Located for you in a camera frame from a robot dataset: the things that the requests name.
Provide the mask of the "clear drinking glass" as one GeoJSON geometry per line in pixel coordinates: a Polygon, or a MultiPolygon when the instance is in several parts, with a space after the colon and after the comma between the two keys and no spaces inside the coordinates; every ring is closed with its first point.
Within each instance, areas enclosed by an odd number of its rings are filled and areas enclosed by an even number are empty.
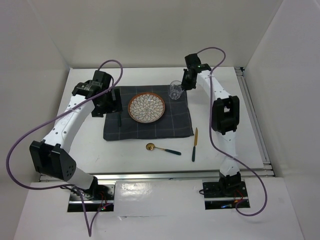
{"type": "Polygon", "coordinates": [[[178,100],[181,97],[182,93],[183,93],[182,82],[178,80],[172,81],[169,85],[169,91],[168,91],[169,97],[172,100],[178,100]]]}

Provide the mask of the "gold fork green handle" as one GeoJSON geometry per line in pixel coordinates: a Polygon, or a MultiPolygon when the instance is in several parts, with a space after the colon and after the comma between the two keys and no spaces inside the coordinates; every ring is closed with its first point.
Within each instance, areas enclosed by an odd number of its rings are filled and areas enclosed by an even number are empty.
{"type": "Polygon", "coordinates": [[[117,123],[118,123],[118,127],[120,128],[122,126],[122,115],[120,112],[117,115],[117,123]]]}

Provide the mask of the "floral patterned ceramic plate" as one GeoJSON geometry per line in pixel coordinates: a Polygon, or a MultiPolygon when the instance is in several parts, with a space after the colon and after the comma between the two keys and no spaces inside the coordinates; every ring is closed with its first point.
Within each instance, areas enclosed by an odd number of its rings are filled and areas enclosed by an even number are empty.
{"type": "Polygon", "coordinates": [[[165,110],[164,100],[158,94],[152,92],[139,93],[128,103],[130,117],[143,124],[156,122],[163,116],[165,110]]]}

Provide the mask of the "dark grey checked napkin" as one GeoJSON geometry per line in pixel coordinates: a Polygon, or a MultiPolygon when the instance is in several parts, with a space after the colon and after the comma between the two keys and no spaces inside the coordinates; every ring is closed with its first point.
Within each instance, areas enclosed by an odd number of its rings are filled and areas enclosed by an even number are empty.
{"type": "Polygon", "coordinates": [[[183,92],[179,99],[173,100],[169,97],[168,85],[121,86],[119,89],[123,109],[122,126],[118,127],[117,112],[107,114],[103,128],[104,140],[153,140],[187,138],[194,135],[186,92],[183,92]],[[129,101],[140,93],[155,93],[163,99],[165,112],[159,120],[152,123],[140,123],[130,117],[129,101]]]}

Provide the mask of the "gold spoon green handle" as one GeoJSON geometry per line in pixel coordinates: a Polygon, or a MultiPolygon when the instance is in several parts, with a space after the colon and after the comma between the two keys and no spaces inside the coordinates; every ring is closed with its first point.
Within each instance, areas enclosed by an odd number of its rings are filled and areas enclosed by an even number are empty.
{"type": "Polygon", "coordinates": [[[177,155],[177,156],[181,156],[182,153],[179,152],[179,151],[175,151],[175,150],[171,150],[171,149],[167,149],[167,148],[161,148],[161,147],[157,147],[155,146],[153,143],[148,143],[145,148],[148,150],[148,151],[153,151],[155,149],[158,149],[158,150],[161,150],[161,151],[164,151],[164,152],[167,152],[167,153],[171,153],[171,154],[174,154],[174,155],[177,155]]]}

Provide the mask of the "gold knife green handle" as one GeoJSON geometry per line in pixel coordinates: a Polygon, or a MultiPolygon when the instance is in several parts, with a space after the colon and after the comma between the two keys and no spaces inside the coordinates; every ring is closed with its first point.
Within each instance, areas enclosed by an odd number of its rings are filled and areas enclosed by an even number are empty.
{"type": "Polygon", "coordinates": [[[196,127],[195,133],[194,133],[194,142],[193,142],[192,157],[191,157],[192,162],[195,162],[195,160],[196,160],[196,147],[198,144],[198,134],[199,134],[199,130],[196,127]]]}

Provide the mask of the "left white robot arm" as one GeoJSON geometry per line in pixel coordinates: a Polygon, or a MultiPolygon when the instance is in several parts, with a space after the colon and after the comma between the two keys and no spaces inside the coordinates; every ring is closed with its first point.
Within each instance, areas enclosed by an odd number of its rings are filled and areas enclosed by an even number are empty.
{"type": "Polygon", "coordinates": [[[78,187],[88,200],[109,197],[110,190],[100,185],[95,176],[79,169],[69,151],[87,116],[102,118],[123,110],[120,90],[108,91],[113,83],[113,77],[100,70],[94,72],[92,80],[78,83],[65,115],[41,141],[33,141],[29,147],[36,172],[78,187]]]}

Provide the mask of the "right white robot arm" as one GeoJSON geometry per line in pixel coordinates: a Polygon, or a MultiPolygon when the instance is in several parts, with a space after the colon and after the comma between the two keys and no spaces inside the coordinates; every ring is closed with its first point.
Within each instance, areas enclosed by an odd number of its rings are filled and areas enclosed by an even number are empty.
{"type": "Polygon", "coordinates": [[[240,100],[228,93],[211,73],[207,63],[201,63],[196,53],[184,57],[182,89],[192,90],[201,86],[212,97],[211,129],[216,133],[218,149],[224,158],[219,168],[218,190],[223,196],[230,196],[241,185],[241,174],[236,154],[236,130],[240,122],[240,100]]]}

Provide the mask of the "aluminium right side rail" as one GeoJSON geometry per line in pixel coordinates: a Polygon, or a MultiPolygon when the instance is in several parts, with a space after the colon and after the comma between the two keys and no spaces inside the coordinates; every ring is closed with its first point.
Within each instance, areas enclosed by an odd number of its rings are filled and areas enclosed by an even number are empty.
{"type": "Polygon", "coordinates": [[[259,152],[262,157],[263,170],[261,171],[263,171],[264,173],[260,173],[259,175],[262,177],[275,177],[276,175],[272,163],[270,162],[269,154],[258,122],[254,104],[245,79],[245,69],[243,67],[234,67],[234,70],[245,102],[245,106],[248,111],[248,116],[250,118],[250,122],[259,148],[259,152]]]}

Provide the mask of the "aluminium rail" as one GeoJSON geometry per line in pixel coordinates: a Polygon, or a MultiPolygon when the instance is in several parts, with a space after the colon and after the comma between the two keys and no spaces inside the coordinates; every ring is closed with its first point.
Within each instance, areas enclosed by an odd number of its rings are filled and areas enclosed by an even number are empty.
{"type": "Polygon", "coordinates": [[[245,79],[245,69],[243,67],[234,67],[234,70],[245,102],[245,106],[248,111],[248,116],[250,118],[250,122],[259,148],[259,152],[262,157],[263,170],[261,171],[263,171],[264,173],[260,173],[259,175],[262,177],[275,177],[276,175],[272,163],[270,162],[269,154],[258,122],[254,104],[245,79]]]}
{"type": "Polygon", "coordinates": [[[216,170],[199,171],[168,171],[168,172],[134,172],[134,173],[106,173],[94,175],[100,181],[118,180],[173,180],[173,179],[218,179],[220,174],[216,170]]]}

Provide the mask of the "aluminium front rail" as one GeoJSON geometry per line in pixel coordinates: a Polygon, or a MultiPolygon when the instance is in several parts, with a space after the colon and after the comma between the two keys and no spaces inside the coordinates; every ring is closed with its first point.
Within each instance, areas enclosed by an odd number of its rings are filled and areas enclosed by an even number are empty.
{"type": "Polygon", "coordinates": [[[168,172],[134,172],[134,173],[106,173],[94,175],[100,181],[118,180],[173,180],[173,179],[218,179],[220,174],[216,170],[199,171],[168,171],[168,172]]]}

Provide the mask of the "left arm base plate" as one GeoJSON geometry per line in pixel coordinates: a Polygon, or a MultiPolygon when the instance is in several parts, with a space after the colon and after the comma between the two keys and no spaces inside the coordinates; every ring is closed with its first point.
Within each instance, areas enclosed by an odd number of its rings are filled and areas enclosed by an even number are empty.
{"type": "Polygon", "coordinates": [[[114,193],[115,184],[102,185],[97,193],[89,194],[83,189],[77,190],[75,187],[65,187],[69,190],[68,213],[82,213],[83,205],[86,212],[93,213],[100,210],[101,212],[114,211],[114,193]]]}

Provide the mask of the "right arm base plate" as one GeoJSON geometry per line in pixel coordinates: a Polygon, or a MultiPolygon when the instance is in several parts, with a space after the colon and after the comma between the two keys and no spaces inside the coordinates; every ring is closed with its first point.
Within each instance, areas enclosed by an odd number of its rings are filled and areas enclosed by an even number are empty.
{"type": "Polygon", "coordinates": [[[206,210],[250,208],[249,195],[244,181],[230,189],[223,189],[219,182],[203,182],[199,194],[204,197],[206,210]]]}

